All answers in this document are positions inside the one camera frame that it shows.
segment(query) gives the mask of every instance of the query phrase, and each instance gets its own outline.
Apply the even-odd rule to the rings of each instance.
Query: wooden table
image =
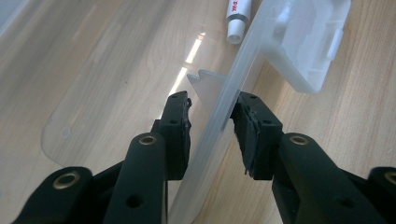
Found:
[[[207,114],[184,74],[228,73],[238,46],[225,40],[227,1],[25,3],[0,35],[1,223],[16,217],[58,163],[97,174],[121,161],[169,92],[189,92],[196,145]],[[253,90],[286,133],[310,135],[341,168],[363,177],[372,167],[396,166],[394,22],[395,1],[352,1],[319,94],[296,92],[268,63]],[[58,133],[42,136],[57,123]],[[234,138],[194,223],[279,222],[271,183],[244,175]]]

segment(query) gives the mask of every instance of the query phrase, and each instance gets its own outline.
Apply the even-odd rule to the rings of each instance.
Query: transparent plastic sheet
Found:
[[[273,32],[277,16],[282,13],[288,3],[292,2],[295,1],[265,0],[262,2],[227,77],[207,71],[199,72],[202,83],[200,83],[199,78],[194,77],[196,81],[195,84],[194,81],[192,82],[192,86],[196,89],[196,93],[203,106],[209,112],[210,117],[204,131],[191,136],[191,140],[198,139],[199,136],[200,138],[197,142],[197,147],[192,148],[190,165],[180,188],[177,190],[178,183],[175,184],[174,188],[171,188],[174,189],[171,190],[172,193],[177,196],[170,207],[170,223],[192,223],[201,211],[230,138],[233,135],[233,125],[229,117],[236,98],[240,91],[251,91],[260,73],[264,59],[268,60],[282,75],[288,78],[291,84],[295,83],[294,88],[303,87],[301,90],[312,91],[304,76],[294,76],[295,74],[300,75],[300,71],[295,67],[295,58],[290,59],[287,57],[288,50],[281,45],[281,41],[279,42],[279,38],[282,39],[283,36],[276,36]],[[313,0],[305,0],[303,2],[313,3]],[[322,0],[320,2],[329,3],[335,1]],[[129,9],[128,7],[121,7],[121,10],[127,11]],[[152,21],[145,22],[148,25],[151,25],[152,22],[154,30],[156,27],[154,26],[155,21],[161,20],[163,18],[154,17]],[[104,167],[108,167],[107,158],[109,156],[114,157],[112,150],[114,143],[129,142],[130,139],[139,133],[149,131],[149,126],[161,115],[160,111],[163,109],[167,94],[159,97],[150,95],[147,91],[145,93],[142,92],[144,92],[144,89],[155,90],[158,86],[166,84],[167,79],[170,77],[156,80],[155,82],[151,82],[150,77],[133,77],[131,71],[134,71],[136,67],[142,66],[144,60],[138,63],[114,60],[117,57],[128,58],[130,52],[139,52],[146,47],[140,46],[139,40],[145,42],[143,38],[146,38],[149,34],[142,34],[138,36],[142,39],[130,41],[121,38],[119,41],[123,44],[107,45],[108,42],[112,41],[110,39],[112,35],[120,34],[124,30],[126,30],[125,27],[118,26],[117,23],[110,25],[101,41],[99,41],[98,47],[85,63],[61,103],[52,113],[42,133],[44,153],[63,166],[87,166],[90,162],[99,162]],[[202,36],[205,36],[205,33],[201,33],[199,38],[202,39]],[[115,51],[120,52],[120,55],[112,55],[112,48],[117,48]],[[120,71],[117,69],[118,67],[123,67],[123,70]],[[192,67],[188,64],[186,66],[183,65],[180,69],[178,64],[167,67],[169,69],[167,72],[177,76],[176,78],[171,77],[171,79],[182,80],[187,71],[193,70],[191,69]],[[128,83],[134,82],[134,78],[140,81],[146,80],[147,86],[128,85]],[[208,89],[207,85],[203,84],[206,78],[208,78],[206,81],[215,83]],[[83,91],[81,95],[81,90],[85,88],[88,91]],[[190,90],[187,91],[189,96],[195,97]],[[134,105],[134,99],[142,97],[145,98],[146,102]],[[197,104],[196,100],[192,100],[193,106]],[[136,110],[137,108],[148,108],[148,110],[140,111]],[[134,126],[133,132],[128,132],[131,131],[127,127],[128,125]],[[106,134],[111,132],[122,133],[122,136],[117,136],[116,139],[109,139],[110,137]]]

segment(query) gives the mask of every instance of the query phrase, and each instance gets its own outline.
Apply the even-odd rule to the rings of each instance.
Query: marker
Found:
[[[232,44],[242,42],[245,27],[250,20],[251,0],[230,0],[227,8],[227,40]]]

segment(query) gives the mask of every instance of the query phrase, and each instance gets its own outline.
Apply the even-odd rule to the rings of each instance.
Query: plastic container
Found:
[[[318,92],[341,42],[350,0],[265,0],[233,62],[230,74],[189,76],[211,111],[169,214],[170,223],[192,223],[201,211],[227,147],[227,122],[241,90],[251,91],[264,60],[300,92]],[[214,80],[210,88],[205,83]]]

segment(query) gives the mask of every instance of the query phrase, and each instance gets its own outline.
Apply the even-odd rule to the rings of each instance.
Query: metal screw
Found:
[[[384,176],[390,183],[396,185],[396,172],[386,172]]]
[[[296,145],[305,146],[308,145],[309,141],[301,136],[294,135],[290,138],[290,141]]]
[[[52,186],[55,189],[67,189],[67,188],[70,188],[73,185],[77,184],[78,181],[79,181],[79,174],[76,171],[73,171],[73,172],[58,176],[58,178],[56,178],[53,181]]]
[[[156,142],[157,142],[157,138],[154,136],[144,136],[139,139],[139,143],[145,146],[152,145]]]

